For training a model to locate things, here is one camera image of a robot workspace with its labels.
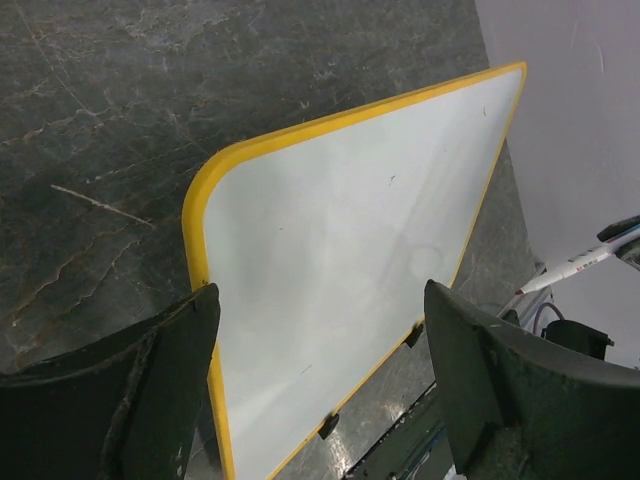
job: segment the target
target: white board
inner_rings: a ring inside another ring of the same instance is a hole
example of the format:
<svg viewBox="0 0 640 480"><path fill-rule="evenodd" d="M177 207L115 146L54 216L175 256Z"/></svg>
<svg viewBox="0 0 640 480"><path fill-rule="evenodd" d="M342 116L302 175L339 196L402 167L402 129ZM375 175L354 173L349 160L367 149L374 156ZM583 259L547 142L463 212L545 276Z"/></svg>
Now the white board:
<svg viewBox="0 0 640 480"><path fill-rule="evenodd" d="M253 139L199 173L185 239L194 286L220 288L210 389L228 478L275 474L422 320L426 281L452 284L524 74Z"/></svg>

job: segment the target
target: marker pen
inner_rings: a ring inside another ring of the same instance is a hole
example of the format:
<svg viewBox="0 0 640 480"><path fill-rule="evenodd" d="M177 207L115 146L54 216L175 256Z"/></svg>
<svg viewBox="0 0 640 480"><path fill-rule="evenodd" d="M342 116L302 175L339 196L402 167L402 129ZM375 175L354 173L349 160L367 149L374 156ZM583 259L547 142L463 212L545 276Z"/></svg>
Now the marker pen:
<svg viewBox="0 0 640 480"><path fill-rule="evenodd" d="M516 292L516 295L542 290L544 287L548 287L563 278L580 273L584 269L609 258L611 255L615 255L620 247L636 238L640 238L640 224L610 238L602 245L590 248L586 252L582 252L580 255L567 260L557 267L547 270L542 275L527 282Z"/></svg>

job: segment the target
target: black marble floor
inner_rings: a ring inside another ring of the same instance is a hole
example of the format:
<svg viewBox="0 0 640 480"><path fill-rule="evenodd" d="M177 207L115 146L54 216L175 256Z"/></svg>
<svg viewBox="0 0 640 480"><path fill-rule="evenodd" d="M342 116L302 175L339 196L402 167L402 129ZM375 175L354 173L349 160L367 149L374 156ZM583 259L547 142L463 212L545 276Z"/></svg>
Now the black marble floor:
<svg viewBox="0 0 640 480"><path fill-rule="evenodd" d="M487 67L472 0L8 0L0 35L5 373L187 294L182 201L219 149ZM485 203L457 287L498 305L533 268L508 155ZM426 343L396 357L378 377L400 400L354 397L348 460L429 381ZM333 478L335 451L283 475Z"/></svg>

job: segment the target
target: wire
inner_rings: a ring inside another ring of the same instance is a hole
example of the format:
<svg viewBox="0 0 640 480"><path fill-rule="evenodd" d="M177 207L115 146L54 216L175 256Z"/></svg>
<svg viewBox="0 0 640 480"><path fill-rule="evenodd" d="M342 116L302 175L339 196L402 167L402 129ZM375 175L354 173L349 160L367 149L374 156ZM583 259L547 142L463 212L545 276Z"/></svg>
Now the wire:
<svg viewBox="0 0 640 480"><path fill-rule="evenodd" d="M540 304L540 306L538 307L538 311L536 312L536 316L533 320L533 334L537 335L537 330L538 330L538 322L540 321L540 315L542 314L542 311L545 308L550 308L551 310L553 310L554 312L556 312L556 315L558 315L558 319L559 320L564 320L564 315L562 315L562 312L560 311L560 309L558 307L556 307L553 303L551 302L544 302L542 304Z"/></svg>

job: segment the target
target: yellow border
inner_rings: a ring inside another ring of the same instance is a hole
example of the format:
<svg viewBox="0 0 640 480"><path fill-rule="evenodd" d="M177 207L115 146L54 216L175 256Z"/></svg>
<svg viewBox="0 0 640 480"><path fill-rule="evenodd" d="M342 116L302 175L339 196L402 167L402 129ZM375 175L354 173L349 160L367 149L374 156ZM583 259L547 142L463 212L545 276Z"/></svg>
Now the yellow border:
<svg viewBox="0 0 640 480"><path fill-rule="evenodd" d="M293 127L285 128L276 132L262 135L251 140L247 140L235 145L231 145L218 153L216 153L202 169L197 173L182 208L182 231L184 235L185 249L187 255L187 264L189 267L189 278L191 280L191 287L195 290L200 286L209 282L209 269L207 266L207 253L205 247L204 230L202 228L202 219L204 216L204 210L207 205L207 201L211 192L215 186L220 182L222 177L227 174L232 168L237 165L251 160L255 157L265 155L276 150L294 145L296 143L304 142L319 135L324 135L329 132L333 132L340 128L354 125L356 123L368 120L385 113L398 110L400 108L408 107L425 100L444 95L446 93L459 90L461 88L480 83L491 78L498 77L505 73L509 73L515 70L522 70L522 79L520 82L520 88L518 94L513 102L513 107L507 120L505 130L503 132L502 141L500 142L500 148L496 152L487 184L485 185L482 199L486 195L487 188L489 187L489 181L493 175L498 156L502 149L502 145L507 135L509 125L513 119L516 106L524 87L525 78L527 76L527 65L524 62L513 63L502 67L493 68L484 72L467 75L465 77L457 78L444 82L431 87L426 87L413 92L398 95L396 97L381 100L368 105L363 105L358 108L347 110L345 112L329 115L328 117L319 118L317 120L295 125ZM478 205L474 220L469 229L467 239L465 242L465 248L460 255L458 261L458 268L456 269L455 276L460 270L460 264L462 263L462 257L464 251L469 243L473 226L478 217L480 206L482 201ZM345 399L335 407L334 412L340 410L344 403L351 398L351 396L362 386L362 384L369 379L371 375L389 358L389 356L404 342L404 338L398 342L398 344L375 366L375 368L364 378L352 391L345 397ZM224 399L224 382L222 381L222 367L220 365L220 352L218 347L214 348L213 356L211 359L211 366L208 376L209 384L209 396L211 399L211 407L213 410L213 417L216 429L216 436L218 438L218 448L220 449L220 458L222 462L222 469L225 478L229 480L235 479L235 466L233 462L233 454L231 451L231 434L229 431L229 420L227 418L227 408ZM309 436L285 459L282 464L271 474L269 478L273 478L282 468L302 449L304 445L318 432L322 424L318 425Z"/></svg>

